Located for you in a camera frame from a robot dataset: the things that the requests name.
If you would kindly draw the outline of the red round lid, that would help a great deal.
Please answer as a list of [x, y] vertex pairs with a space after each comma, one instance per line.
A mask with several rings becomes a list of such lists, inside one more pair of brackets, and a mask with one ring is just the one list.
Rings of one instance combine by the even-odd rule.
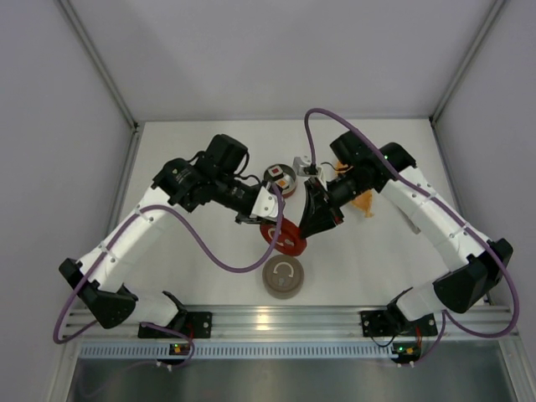
[[[264, 240], [270, 243], [276, 233], [276, 225], [264, 223], [260, 226], [260, 233]], [[283, 255], [297, 257], [305, 251], [306, 247], [307, 241], [300, 237], [299, 228], [289, 219], [284, 218], [275, 249]]]

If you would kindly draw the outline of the sushi roll orange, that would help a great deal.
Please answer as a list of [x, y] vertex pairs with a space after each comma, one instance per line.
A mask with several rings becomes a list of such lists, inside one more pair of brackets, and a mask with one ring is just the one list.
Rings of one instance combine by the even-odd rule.
[[282, 192], [285, 192], [291, 187], [291, 182], [289, 182], [286, 178], [281, 178], [276, 181], [276, 185]]

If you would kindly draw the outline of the sushi roll red centre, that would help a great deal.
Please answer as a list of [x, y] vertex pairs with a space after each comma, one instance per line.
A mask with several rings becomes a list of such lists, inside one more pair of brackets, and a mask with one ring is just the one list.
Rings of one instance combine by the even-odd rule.
[[266, 170], [266, 172], [269, 178], [274, 181], [283, 178], [285, 174], [280, 165], [271, 166]]

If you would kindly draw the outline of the brown round lid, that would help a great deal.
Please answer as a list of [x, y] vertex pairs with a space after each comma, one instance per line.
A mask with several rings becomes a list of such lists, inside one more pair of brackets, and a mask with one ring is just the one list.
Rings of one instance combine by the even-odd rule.
[[262, 280], [264, 287], [302, 287], [304, 270], [297, 258], [288, 255], [276, 255], [264, 264]]

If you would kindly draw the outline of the metal tongs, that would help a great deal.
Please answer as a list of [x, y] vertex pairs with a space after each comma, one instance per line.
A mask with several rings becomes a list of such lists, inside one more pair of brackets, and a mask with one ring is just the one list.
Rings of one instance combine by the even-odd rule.
[[411, 221], [411, 219], [408, 217], [408, 215], [404, 212], [401, 213], [402, 214], [402, 217], [404, 218], [405, 220], [405, 223], [407, 223], [407, 225], [409, 226], [410, 230], [415, 234], [419, 234], [420, 233], [420, 229]]

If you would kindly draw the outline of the beige band metal container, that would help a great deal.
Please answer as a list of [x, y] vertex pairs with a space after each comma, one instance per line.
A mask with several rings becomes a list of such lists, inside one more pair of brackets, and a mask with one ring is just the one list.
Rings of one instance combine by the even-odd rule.
[[293, 287], [293, 288], [281, 288], [281, 287], [271, 287], [266, 286], [265, 290], [267, 293], [278, 300], [288, 300], [296, 296], [300, 291], [301, 287]]

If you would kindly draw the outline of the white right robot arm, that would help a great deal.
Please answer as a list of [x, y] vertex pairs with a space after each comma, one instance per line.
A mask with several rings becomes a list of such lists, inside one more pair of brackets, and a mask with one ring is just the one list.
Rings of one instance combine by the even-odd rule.
[[374, 153], [348, 131], [330, 148], [348, 169], [332, 181], [311, 177], [305, 182], [299, 235], [306, 239], [335, 228], [343, 222], [341, 207], [373, 189], [430, 241], [446, 265], [438, 278], [403, 291], [387, 305], [384, 321], [396, 333], [429, 314], [462, 314], [501, 281], [513, 247], [505, 239], [490, 240], [452, 210], [400, 144], [391, 142]]

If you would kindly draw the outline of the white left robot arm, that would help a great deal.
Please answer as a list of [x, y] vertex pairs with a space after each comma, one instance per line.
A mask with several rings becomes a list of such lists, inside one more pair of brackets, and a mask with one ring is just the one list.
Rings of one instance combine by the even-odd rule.
[[141, 296], [127, 289], [125, 280], [139, 258], [174, 221], [179, 221], [213, 263], [225, 271], [237, 268], [219, 260], [181, 215], [215, 202], [236, 212], [239, 223], [283, 223], [284, 199], [275, 184], [248, 185], [239, 167], [248, 163], [248, 148], [225, 134], [215, 135], [206, 150], [191, 159], [166, 162], [135, 208], [91, 252], [66, 259], [59, 273], [71, 286], [69, 302], [79, 298], [105, 329], [124, 322], [150, 322], [176, 327], [185, 312], [167, 291]]

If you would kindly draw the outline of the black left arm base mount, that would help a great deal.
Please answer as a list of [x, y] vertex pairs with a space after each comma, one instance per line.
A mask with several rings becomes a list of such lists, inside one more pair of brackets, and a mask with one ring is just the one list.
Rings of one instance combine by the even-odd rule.
[[[208, 339], [211, 338], [212, 320], [212, 312], [182, 312], [178, 315], [178, 318], [174, 318], [166, 326], [166, 329], [180, 332], [187, 338]], [[143, 326], [142, 324], [138, 327], [137, 336], [141, 339], [178, 338], [177, 335]]]

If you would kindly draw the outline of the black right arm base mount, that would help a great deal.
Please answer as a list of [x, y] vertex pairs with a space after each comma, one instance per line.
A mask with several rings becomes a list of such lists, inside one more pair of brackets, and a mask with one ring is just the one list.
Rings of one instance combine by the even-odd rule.
[[434, 337], [439, 333], [433, 314], [410, 322], [401, 315], [387, 310], [367, 310], [359, 313], [363, 335], [366, 338]]

